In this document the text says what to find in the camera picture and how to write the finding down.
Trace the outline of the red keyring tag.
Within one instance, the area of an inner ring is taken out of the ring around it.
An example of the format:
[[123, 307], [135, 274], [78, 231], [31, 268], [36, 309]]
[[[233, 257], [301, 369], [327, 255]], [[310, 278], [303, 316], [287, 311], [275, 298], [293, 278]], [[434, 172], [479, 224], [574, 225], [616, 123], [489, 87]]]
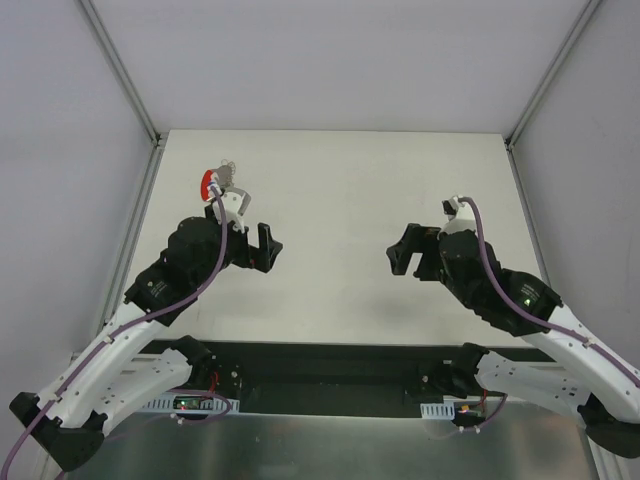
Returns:
[[215, 198], [213, 190], [216, 184], [215, 170], [206, 170], [200, 183], [200, 196], [203, 202], [210, 202]]

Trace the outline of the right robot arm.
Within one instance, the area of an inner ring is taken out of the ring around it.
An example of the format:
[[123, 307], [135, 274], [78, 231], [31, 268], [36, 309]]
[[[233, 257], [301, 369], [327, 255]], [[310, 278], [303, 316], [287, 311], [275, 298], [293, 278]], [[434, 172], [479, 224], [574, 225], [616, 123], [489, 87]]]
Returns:
[[420, 281], [439, 282], [493, 328], [540, 350], [565, 371], [559, 378], [518, 367], [493, 350], [450, 369], [461, 394], [479, 388], [519, 397], [573, 418], [594, 443], [627, 459], [639, 456], [639, 370], [601, 342], [536, 276], [506, 269], [473, 230], [445, 233], [410, 223], [386, 250], [395, 275], [413, 255]]

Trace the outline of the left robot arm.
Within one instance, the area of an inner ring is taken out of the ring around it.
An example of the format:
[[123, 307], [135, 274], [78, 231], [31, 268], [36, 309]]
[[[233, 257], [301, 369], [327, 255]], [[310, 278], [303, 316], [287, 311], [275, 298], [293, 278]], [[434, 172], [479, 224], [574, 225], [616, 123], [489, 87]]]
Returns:
[[64, 473], [90, 460], [124, 419], [167, 390], [204, 387], [211, 354], [185, 336], [150, 368], [128, 379], [123, 368], [189, 308], [224, 268], [267, 273], [283, 246], [269, 225], [257, 226], [258, 243], [235, 222], [189, 217], [169, 236], [159, 258], [141, 271], [123, 303], [76, 360], [38, 393], [20, 392], [9, 405], [25, 430]]

